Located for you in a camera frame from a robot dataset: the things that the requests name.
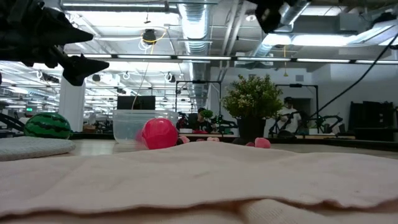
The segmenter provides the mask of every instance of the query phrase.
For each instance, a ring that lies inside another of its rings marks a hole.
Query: pink towel
[[[397,172],[393,159],[206,141],[0,162],[0,222],[396,223]]]

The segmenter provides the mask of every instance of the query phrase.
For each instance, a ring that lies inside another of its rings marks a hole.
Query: clear plastic container
[[[152,118],[167,118],[175,125],[178,121],[178,113],[156,110],[114,110],[113,136],[115,140],[120,144],[133,144],[133,147],[137,149],[142,148],[142,144],[136,141],[136,135]]]

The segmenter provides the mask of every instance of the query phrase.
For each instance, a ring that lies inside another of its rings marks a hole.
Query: green plant
[[[223,106],[235,118],[271,118],[282,109],[279,99],[282,90],[277,88],[269,75],[264,78],[239,75],[239,81],[232,82],[223,98]]]
[[[213,112],[211,110],[204,110],[200,112],[200,115],[202,115],[206,119],[210,119],[213,117]]]

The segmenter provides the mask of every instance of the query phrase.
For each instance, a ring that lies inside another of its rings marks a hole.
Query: black pot
[[[245,140],[253,141],[264,137],[266,120],[262,118],[240,118],[238,120],[239,136]]]

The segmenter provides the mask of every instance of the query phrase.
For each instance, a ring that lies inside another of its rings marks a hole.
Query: green striped ball
[[[58,113],[39,113],[24,128],[25,136],[38,138],[68,139],[71,133],[69,122]]]

